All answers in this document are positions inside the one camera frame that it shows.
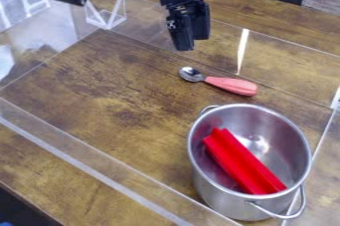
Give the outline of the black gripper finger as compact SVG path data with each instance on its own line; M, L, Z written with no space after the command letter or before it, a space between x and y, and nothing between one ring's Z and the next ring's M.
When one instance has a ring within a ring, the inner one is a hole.
M202 1L193 5L192 30L196 40L206 40L209 37L209 7Z
M189 15L176 9L169 9L166 25L174 48L178 51L190 51L193 49L193 34Z

